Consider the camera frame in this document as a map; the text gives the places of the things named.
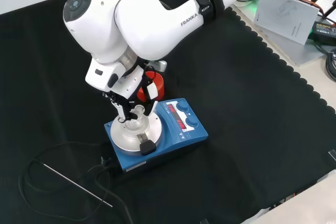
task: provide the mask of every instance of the black fabric mat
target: black fabric mat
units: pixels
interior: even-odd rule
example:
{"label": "black fabric mat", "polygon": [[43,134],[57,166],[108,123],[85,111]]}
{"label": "black fabric mat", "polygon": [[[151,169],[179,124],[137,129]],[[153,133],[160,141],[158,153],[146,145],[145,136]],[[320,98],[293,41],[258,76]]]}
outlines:
{"label": "black fabric mat", "polygon": [[[69,223],[28,209],[17,180],[25,164],[51,145],[108,141],[103,124],[116,112],[85,83],[91,56],[62,22],[66,0],[0,16],[0,216],[3,223]],[[161,0],[176,8],[186,0]],[[166,57],[166,97],[188,100],[208,141],[139,175],[117,177],[113,190],[135,223],[241,223],[333,167],[334,110],[228,9]],[[76,178],[100,163],[100,151],[60,148],[43,160]],[[62,182],[35,166],[33,181]],[[92,184],[85,187],[102,196]],[[70,187],[56,195],[27,190],[38,209],[73,218],[98,202]],[[122,207],[102,206],[84,223],[127,223]]]}

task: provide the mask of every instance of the red cup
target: red cup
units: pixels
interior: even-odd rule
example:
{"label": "red cup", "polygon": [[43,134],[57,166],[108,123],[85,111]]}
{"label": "red cup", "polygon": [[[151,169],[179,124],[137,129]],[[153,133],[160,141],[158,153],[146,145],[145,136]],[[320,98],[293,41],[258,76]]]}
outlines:
{"label": "red cup", "polygon": [[[164,97],[164,85],[163,85],[163,78],[162,78],[162,76],[159,73],[155,73],[153,71],[147,71],[146,75],[149,78],[151,78],[151,79],[154,78],[153,82],[154,82],[154,84],[155,84],[155,86],[156,86],[156,88],[158,90],[157,91],[158,95],[156,97],[156,100],[157,101],[162,100],[163,97]],[[139,91],[137,93],[137,96],[138,96],[139,100],[142,101],[142,102],[145,102],[147,100],[146,95],[143,93],[142,88],[139,89]]]}

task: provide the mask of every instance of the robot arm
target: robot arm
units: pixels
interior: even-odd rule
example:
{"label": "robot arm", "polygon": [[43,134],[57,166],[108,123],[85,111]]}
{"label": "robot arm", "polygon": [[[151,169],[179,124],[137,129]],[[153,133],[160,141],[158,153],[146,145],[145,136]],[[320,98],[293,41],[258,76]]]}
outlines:
{"label": "robot arm", "polygon": [[[236,0],[219,1],[215,8],[221,12]],[[125,101],[143,85],[145,65],[139,66],[138,59],[156,61],[166,56],[204,24],[212,7],[211,0],[189,0],[173,10],[159,0],[68,0],[63,16],[72,36],[92,55],[86,81],[112,92],[112,104],[127,120],[132,107]],[[153,100],[157,92],[149,90]]]}

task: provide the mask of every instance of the digital display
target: digital display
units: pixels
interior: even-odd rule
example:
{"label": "digital display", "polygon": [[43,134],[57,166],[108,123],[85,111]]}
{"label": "digital display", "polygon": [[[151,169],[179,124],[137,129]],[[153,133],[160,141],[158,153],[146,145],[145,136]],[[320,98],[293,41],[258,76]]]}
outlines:
{"label": "digital display", "polygon": [[171,105],[171,104],[167,104],[167,105],[168,105],[168,108],[170,109],[170,111],[172,112],[172,115],[175,117],[177,123],[179,124],[180,128],[183,129],[183,130],[185,130],[187,127],[185,126],[185,124],[181,120],[180,116],[176,112],[174,106]]}

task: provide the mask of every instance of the red led display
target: red led display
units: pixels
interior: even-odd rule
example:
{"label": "red led display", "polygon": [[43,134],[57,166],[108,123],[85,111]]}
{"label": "red led display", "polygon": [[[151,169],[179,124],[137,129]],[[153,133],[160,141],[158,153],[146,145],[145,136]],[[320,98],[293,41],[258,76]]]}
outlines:
{"label": "red led display", "polygon": [[170,109],[171,112],[176,112],[173,105],[168,104],[168,107],[169,107],[169,109]]}
{"label": "red led display", "polygon": [[183,130],[186,129],[184,123],[181,120],[177,120],[177,123],[179,124],[179,126],[181,127],[181,129],[183,129]]}

